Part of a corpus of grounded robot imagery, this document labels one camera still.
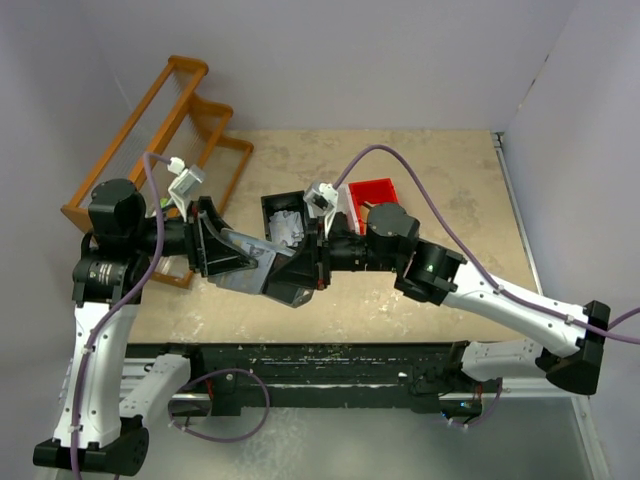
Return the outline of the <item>grey card holder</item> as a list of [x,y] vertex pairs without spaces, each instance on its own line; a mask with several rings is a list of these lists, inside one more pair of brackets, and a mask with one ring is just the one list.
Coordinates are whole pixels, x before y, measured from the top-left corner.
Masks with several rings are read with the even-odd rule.
[[223,228],[217,239],[227,248],[227,259],[209,262],[206,278],[218,288],[240,293],[264,293],[276,257],[281,255],[288,259],[295,253],[290,247],[257,239],[229,228]]

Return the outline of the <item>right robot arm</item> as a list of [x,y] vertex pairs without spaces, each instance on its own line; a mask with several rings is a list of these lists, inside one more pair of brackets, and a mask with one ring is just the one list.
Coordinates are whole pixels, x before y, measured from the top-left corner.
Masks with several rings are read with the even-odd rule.
[[470,312],[521,335],[521,341],[462,342],[445,366],[446,383],[467,391],[477,382],[543,377],[579,395],[597,391],[610,309],[543,297],[482,271],[470,257],[419,236],[420,223],[397,203],[374,206],[362,235],[321,220],[307,225],[290,258],[279,258],[267,279],[323,290],[336,271],[391,272],[405,297]]

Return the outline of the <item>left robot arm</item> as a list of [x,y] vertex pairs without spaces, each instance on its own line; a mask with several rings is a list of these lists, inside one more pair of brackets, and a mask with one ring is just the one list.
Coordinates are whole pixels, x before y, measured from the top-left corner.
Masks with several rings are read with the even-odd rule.
[[93,189],[90,227],[72,273],[76,337],[67,396],[52,437],[34,448],[34,465],[75,476],[134,476],[148,451],[150,420],[178,388],[194,392],[204,384],[202,354],[189,347],[157,357],[142,382],[120,396],[129,334],[161,258],[185,256],[204,277],[256,264],[224,239],[230,228],[211,198],[192,200],[179,190],[172,197],[184,207],[181,215],[150,216],[127,179]]

